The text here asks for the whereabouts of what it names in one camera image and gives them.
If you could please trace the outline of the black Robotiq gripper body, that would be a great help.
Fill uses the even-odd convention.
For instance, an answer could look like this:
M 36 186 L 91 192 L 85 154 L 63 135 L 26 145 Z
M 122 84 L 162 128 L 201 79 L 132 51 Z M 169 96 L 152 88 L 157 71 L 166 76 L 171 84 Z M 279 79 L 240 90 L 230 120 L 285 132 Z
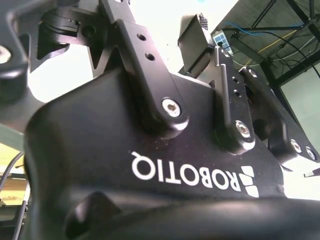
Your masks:
M 221 148 L 215 89 L 173 80 L 190 121 L 169 140 L 143 128 L 119 68 L 34 114 L 23 239 L 319 239 L 320 203 L 285 197 L 279 162 L 261 141 L 242 155 Z

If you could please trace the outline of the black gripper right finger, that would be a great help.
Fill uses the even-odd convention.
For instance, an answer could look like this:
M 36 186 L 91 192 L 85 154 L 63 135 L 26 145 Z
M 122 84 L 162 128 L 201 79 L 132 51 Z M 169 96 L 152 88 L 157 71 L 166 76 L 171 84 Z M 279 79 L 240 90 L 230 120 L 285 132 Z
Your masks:
M 259 74 L 250 67 L 235 70 L 232 57 L 219 46 L 212 63 L 219 77 L 215 89 L 222 140 L 231 153 L 241 155 L 267 141 L 267 149 L 285 169 L 319 169 L 320 155 Z

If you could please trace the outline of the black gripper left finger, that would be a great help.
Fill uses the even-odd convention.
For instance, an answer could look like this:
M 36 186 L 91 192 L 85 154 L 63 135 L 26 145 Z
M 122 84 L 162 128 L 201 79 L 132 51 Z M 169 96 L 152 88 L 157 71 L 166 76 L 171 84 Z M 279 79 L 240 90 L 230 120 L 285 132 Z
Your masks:
M 41 105 L 30 74 L 70 45 L 88 48 L 95 76 L 120 62 L 144 126 L 162 138 L 183 131 L 188 112 L 146 27 L 127 0 L 3 0 L 0 3 L 0 123 L 23 134 Z

